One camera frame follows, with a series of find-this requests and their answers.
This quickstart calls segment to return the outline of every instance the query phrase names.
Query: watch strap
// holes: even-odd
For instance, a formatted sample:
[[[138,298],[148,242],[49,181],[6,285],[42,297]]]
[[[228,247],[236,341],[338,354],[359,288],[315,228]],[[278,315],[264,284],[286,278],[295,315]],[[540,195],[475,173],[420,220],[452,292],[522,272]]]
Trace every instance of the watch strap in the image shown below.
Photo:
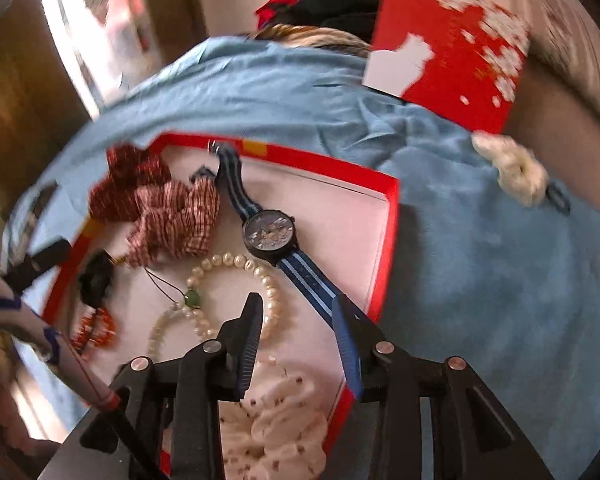
[[[340,289],[333,285],[311,258],[300,249],[282,258],[277,266],[302,292],[325,322],[333,328],[331,304],[336,296],[342,294]]]
[[[218,156],[220,165],[216,179],[226,186],[229,199],[244,224],[249,218],[262,211],[262,207],[253,201],[242,185],[242,161],[235,146],[227,142],[212,142],[209,151]]]

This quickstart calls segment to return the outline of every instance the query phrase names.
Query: watch buckle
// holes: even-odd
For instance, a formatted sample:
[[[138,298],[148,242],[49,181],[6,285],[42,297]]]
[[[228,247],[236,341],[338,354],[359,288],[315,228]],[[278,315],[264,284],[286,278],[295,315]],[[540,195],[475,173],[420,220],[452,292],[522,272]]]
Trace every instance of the watch buckle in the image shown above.
[[[213,153],[214,155],[218,152],[220,148],[220,143],[217,140],[209,140],[206,144],[206,149],[209,153]]]

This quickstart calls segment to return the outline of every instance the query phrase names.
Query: green jade pendant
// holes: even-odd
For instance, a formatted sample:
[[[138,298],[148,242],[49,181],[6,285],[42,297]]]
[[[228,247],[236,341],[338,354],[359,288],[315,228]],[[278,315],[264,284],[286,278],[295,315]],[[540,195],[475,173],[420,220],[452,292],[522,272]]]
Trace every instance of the green jade pendant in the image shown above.
[[[200,295],[195,288],[190,288],[184,295],[184,304],[190,308],[200,308]]]

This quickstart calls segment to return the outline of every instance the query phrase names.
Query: blue strap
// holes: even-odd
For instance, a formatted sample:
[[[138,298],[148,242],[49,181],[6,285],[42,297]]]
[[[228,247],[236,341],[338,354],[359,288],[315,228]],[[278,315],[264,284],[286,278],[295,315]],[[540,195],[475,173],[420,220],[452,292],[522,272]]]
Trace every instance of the blue strap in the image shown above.
[[[333,285],[311,258],[300,249],[282,258],[278,262],[278,268],[287,275],[316,312],[333,328],[331,304],[336,296],[342,294],[340,289]]]
[[[249,218],[262,211],[262,208],[257,202],[249,198],[244,190],[242,185],[242,161],[234,146],[220,143],[215,145],[214,149],[220,160],[217,178],[220,182],[226,183],[229,199],[238,215],[240,215],[242,223],[245,223]]]
[[[52,326],[46,327],[42,333],[51,346],[51,352],[45,356],[44,361],[48,365],[58,366],[60,364],[60,344],[58,343],[60,334]]]
[[[8,298],[0,296],[0,308],[11,309],[11,310],[20,310],[21,306],[22,306],[22,302],[20,301],[20,298],[17,296],[15,298],[13,298],[12,300],[9,300]]]

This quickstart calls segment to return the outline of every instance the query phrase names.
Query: pearl bracelet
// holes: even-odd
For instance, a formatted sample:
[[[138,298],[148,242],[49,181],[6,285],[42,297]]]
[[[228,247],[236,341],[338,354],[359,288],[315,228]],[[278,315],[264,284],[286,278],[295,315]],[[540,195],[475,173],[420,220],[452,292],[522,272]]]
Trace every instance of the pearl bracelet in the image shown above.
[[[187,279],[188,290],[184,295],[184,302],[174,302],[172,308],[163,313],[152,328],[149,336],[147,355],[153,361],[156,361],[158,358],[166,325],[178,318],[188,319],[194,326],[196,335],[200,336],[202,340],[216,337],[218,332],[210,327],[204,312],[200,308],[200,295],[196,289],[206,272],[210,272],[215,267],[220,266],[244,269],[247,272],[252,272],[260,280],[265,288],[267,301],[264,308],[260,339],[267,339],[271,336],[272,330],[278,324],[278,316],[280,315],[282,305],[280,303],[280,291],[273,277],[269,275],[269,269],[260,266],[256,260],[247,259],[243,254],[238,254],[237,256],[233,256],[231,253],[224,253],[222,255],[214,254],[210,258],[204,258],[200,262],[200,266],[194,267],[191,270],[191,276]]]

